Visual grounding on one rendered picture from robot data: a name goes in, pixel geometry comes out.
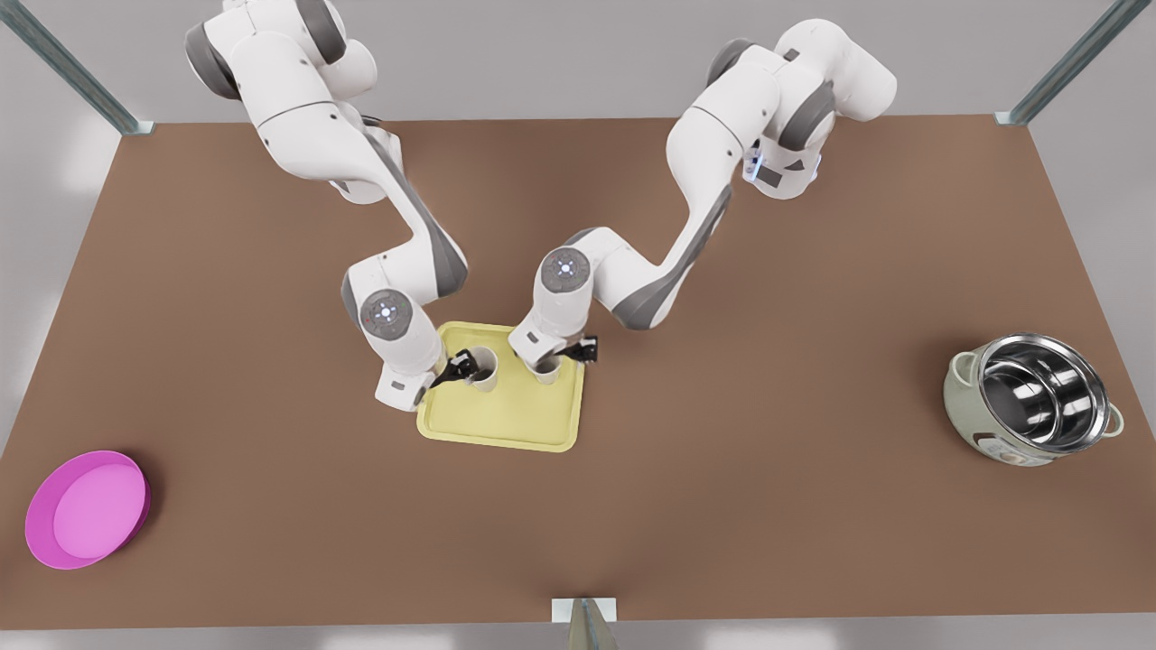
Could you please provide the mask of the yellow rectangular tray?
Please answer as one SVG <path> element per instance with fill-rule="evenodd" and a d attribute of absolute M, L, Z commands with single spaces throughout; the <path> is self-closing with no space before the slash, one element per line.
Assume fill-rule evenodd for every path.
<path fill-rule="evenodd" d="M 492 390 L 453 382 L 433 387 L 417 409 L 418 433 L 427 440 L 523 450 L 565 452 L 581 422 L 585 367 L 563 359 L 553 383 L 538 382 L 509 348 L 509 326 L 483 322 L 445 322 L 438 328 L 449 350 L 486 347 L 497 357 Z"/>

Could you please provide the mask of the pink round bowl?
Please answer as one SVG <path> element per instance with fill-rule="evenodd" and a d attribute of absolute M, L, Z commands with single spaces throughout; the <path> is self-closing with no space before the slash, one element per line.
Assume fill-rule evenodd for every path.
<path fill-rule="evenodd" d="M 62 461 L 25 509 L 25 547 L 55 571 L 91 566 L 131 542 L 150 510 L 151 489 L 136 461 L 95 450 Z"/>

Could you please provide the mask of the steel rice cooker pot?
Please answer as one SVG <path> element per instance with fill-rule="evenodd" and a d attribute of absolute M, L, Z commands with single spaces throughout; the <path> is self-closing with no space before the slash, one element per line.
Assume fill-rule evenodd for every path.
<path fill-rule="evenodd" d="M 1069 345 L 1033 332 L 954 355 L 943 406 L 972 449 L 1016 468 L 1042 468 L 1124 429 L 1122 412 L 1094 365 Z"/>

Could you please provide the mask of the silver frame post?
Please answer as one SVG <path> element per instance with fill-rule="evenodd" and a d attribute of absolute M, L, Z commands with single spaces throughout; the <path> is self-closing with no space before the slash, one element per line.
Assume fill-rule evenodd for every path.
<path fill-rule="evenodd" d="M 1015 108 L 993 115 L 994 121 L 1003 126 L 1027 126 L 1151 3 L 1153 0 L 1114 0 Z"/>
<path fill-rule="evenodd" d="M 80 98 L 86 99 L 120 135 L 151 135 L 155 123 L 132 115 L 20 0 L 0 0 L 0 22 L 8 25 L 25 46 L 32 49 L 62 82 Z"/>
<path fill-rule="evenodd" d="M 615 621 L 615 598 L 553 599 L 553 625 L 566 625 L 566 650 L 620 650 L 610 627 Z"/>

